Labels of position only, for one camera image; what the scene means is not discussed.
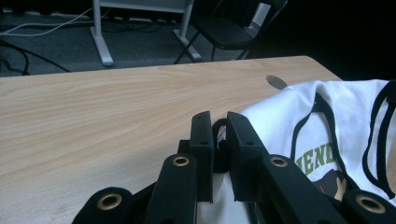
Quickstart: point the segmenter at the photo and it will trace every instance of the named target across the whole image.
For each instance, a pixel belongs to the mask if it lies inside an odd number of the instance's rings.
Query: gray carpet
[[[62,14],[42,16],[29,12],[24,14],[6,12],[0,14],[0,25],[12,27],[31,22],[64,23],[75,17]],[[83,17],[78,21],[90,20],[89,17]],[[173,30],[178,29],[179,24],[170,21],[132,21],[130,26],[132,25],[134,31],[121,32],[120,29],[124,29],[125,26],[114,21],[103,21],[103,36],[115,62],[110,68],[102,65],[89,24],[61,28],[47,35],[35,37],[0,35],[0,39],[32,51],[72,72],[172,64],[182,51],[179,41],[173,34]],[[23,28],[12,34],[33,35],[48,30]],[[193,32],[193,28],[189,27],[187,38],[192,36]],[[202,55],[202,62],[209,62],[212,49],[209,42],[200,36],[194,46]],[[216,61],[228,61],[236,58],[239,52],[217,50],[215,58]],[[23,70],[25,59],[17,50],[0,46],[0,56],[7,60],[11,67]],[[30,75],[65,73],[61,68],[31,54],[27,56]],[[191,63],[191,61],[185,56],[180,63]],[[8,70],[4,62],[0,65],[0,77],[21,76],[21,72]]]

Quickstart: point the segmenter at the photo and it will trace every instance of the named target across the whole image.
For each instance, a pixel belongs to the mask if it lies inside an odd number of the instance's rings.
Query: white fabric
[[[321,95],[332,108],[335,118],[335,131],[341,157],[347,173],[359,188],[371,191],[385,199],[387,194],[373,185],[362,169],[362,156],[367,148],[370,134],[371,112],[375,98],[387,84],[383,80],[370,81],[313,81],[289,86],[278,94],[244,109],[241,114],[251,122],[256,133],[271,154],[290,156],[292,134],[296,124],[307,116],[315,102],[315,94]],[[369,167],[376,177],[376,138],[382,118],[386,112],[385,105],[377,116],[374,138],[369,154]],[[387,157],[391,140],[396,134],[396,116],[389,125]],[[333,162],[331,153],[332,140],[327,120],[321,113],[313,113],[299,132],[296,145],[295,161],[311,181],[320,180],[330,170],[340,170]],[[212,205],[199,204],[198,223],[248,223],[248,213],[239,208],[243,205],[233,202],[233,190],[227,175],[221,188],[217,188],[216,200]],[[337,179],[337,187],[345,187]],[[343,192],[334,196],[340,199]],[[232,207],[230,211],[221,207]]]

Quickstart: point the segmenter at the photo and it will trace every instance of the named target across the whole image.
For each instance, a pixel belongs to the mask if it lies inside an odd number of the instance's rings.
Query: chair seat
[[[196,17],[191,24],[220,49],[246,49],[253,37],[236,23],[217,17]]]

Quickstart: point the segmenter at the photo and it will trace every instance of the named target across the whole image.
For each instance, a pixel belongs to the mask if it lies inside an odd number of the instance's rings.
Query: white cable
[[[92,10],[92,8],[87,9],[85,12],[83,12],[83,13],[80,14],[79,16],[75,17],[73,20],[67,21],[67,22],[65,22],[65,23],[53,23],[53,24],[45,24],[45,23],[25,23],[25,24],[19,25],[19,26],[17,26],[17,27],[14,27],[14,28],[12,28],[12,29],[10,29],[10,30],[7,30],[7,31],[5,31],[5,32],[3,32],[3,33],[0,33],[0,36],[1,36],[1,35],[9,35],[9,36],[28,36],[28,37],[32,37],[32,36],[47,35],[47,34],[53,32],[53,31],[55,31],[55,30],[57,30],[57,29],[59,29],[59,28],[65,26],[65,25],[67,25],[67,24],[91,23],[92,21],[76,21],[76,20],[78,20],[79,18],[81,18],[82,16],[84,16],[85,14],[87,14],[90,10]],[[41,33],[41,34],[34,34],[34,35],[10,34],[11,32],[13,32],[13,31],[15,31],[15,30],[18,30],[18,29],[20,29],[20,28],[22,28],[22,27],[25,27],[25,26],[56,26],[56,27],[53,28],[53,29],[48,30],[47,32]]]

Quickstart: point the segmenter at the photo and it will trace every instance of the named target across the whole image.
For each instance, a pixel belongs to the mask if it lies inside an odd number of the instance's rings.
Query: black chair
[[[257,3],[256,14],[249,27],[243,27],[232,18],[224,18],[216,15],[216,12],[224,2],[220,0],[211,15],[208,16],[195,16],[191,18],[191,25],[197,30],[190,42],[184,46],[183,51],[179,54],[174,64],[178,63],[184,54],[195,62],[192,55],[188,52],[188,48],[196,40],[199,35],[203,35],[213,46],[211,60],[214,61],[215,50],[242,50],[236,60],[242,59],[249,51],[252,45],[255,44],[256,38],[261,35],[266,27],[274,20],[279,12],[287,4],[288,0],[249,0]],[[261,11],[259,8],[263,4],[270,6],[265,20],[260,21]]]

